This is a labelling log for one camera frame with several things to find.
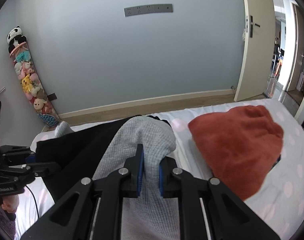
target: doorway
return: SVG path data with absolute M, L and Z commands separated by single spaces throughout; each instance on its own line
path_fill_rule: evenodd
M 275 47 L 265 95 L 295 116 L 304 103 L 304 14 L 294 0 L 273 0 Z

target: bed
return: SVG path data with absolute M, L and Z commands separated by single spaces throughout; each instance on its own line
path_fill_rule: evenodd
M 280 102 L 274 99 L 260 99 L 153 115 L 167 120 L 172 126 L 177 145 L 173 157 L 177 165 L 197 178 L 209 179 L 212 177 L 211 170 L 192 140 L 188 123 L 201 114 L 226 112 L 235 106 L 246 105 L 264 105 L 270 111 L 274 121 L 284 130 L 284 145 L 281 161 L 268 173 L 259 192 L 245 203 L 276 231 L 282 240 L 288 240 L 304 220 L 304 130 Z M 78 131 L 100 123 L 102 122 L 74 126 L 72 129 Z M 53 136 L 53 131 L 38 134 L 31 144 L 31 150 L 35 151 L 37 141 L 47 140 Z M 42 215 L 54 204 L 54 201 L 41 178 L 37 178 L 29 186 L 37 199 L 38 209 Z M 36 219 L 34 200 L 31 193 L 26 190 L 20 195 L 15 239 L 20 239 Z

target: blue gripper pad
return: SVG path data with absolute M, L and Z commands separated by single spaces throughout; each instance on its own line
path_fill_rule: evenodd
M 25 158 L 25 163 L 28 164 L 28 163 L 36 163 L 36 158 L 35 158 L 35 155 L 30 155 L 28 157 Z
M 144 164 L 144 151 L 142 147 L 142 151 L 140 154 L 140 166 L 139 166 L 139 172 L 138 172 L 138 177 L 137 177 L 137 194 L 140 196 L 141 189 L 142 189 L 142 179 L 143 179 L 143 164 Z
M 161 197 L 163 197 L 163 172 L 161 165 L 159 165 L 159 190 Z

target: electrical socket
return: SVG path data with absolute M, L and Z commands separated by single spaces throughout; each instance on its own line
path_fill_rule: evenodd
M 143 6 L 139 5 L 139 6 L 136 6 L 136 7 L 133 7 L 133 15 L 138 15 L 138 14 L 144 14 L 144 12 L 142 11 L 143 10 Z
M 163 5 L 162 4 L 153 4 L 153 10 L 155 13 L 163 12 Z
M 134 8 L 133 7 L 124 8 L 124 14 L 125 14 L 125 17 L 135 15 Z
M 135 7 L 124 8 L 125 17 L 147 14 L 147 13 L 162 13 L 162 12 L 173 12 L 172 4 L 147 4 L 138 5 Z
M 163 11 L 162 12 L 173 12 L 173 5 L 172 4 L 163 4 Z
M 144 13 L 154 13 L 153 5 L 152 4 L 143 5 L 141 11 L 142 11 L 142 14 L 144 14 Z

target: baseboard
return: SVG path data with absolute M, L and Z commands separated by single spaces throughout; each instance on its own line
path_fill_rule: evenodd
M 65 114 L 59 114 L 61 119 L 80 116 L 85 114 L 94 114 L 99 112 L 105 112 L 115 109 L 122 109 L 126 107 L 132 106 L 143 106 L 155 103 L 165 103 L 165 102 L 173 102 L 183 99 L 190 99 L 190 98 L 201 98 L 201 97 L 210 97 L 210 96 L 221 96 L 221 95 L 229 95 L 234 94 L 232 89 L 223 89 L 223 90 L 212 90 L 212 91 L 203 91 L 203 92 L 194 92 L 194 93 L 186 93 L 186 94 L 178 94 L 178 95 L 170 95 L 170 96 L 163 96 L 163 97 L 156 97 L 156 98 L 146 98 L 141 100 L 134 100 L 128 101 L 123 103 L 117 103 L 107 106 L 97 106 L 87 109 L 82 109 L 74 112 L 69 112 Z

